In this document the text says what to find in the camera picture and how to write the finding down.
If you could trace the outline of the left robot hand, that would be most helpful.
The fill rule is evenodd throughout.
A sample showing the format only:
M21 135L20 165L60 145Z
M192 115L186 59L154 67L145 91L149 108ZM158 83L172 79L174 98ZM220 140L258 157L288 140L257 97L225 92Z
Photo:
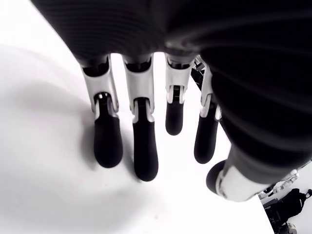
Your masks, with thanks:
M232 143L210 190L241 202L312 155L309 0L36 0L80 60L200 54Z

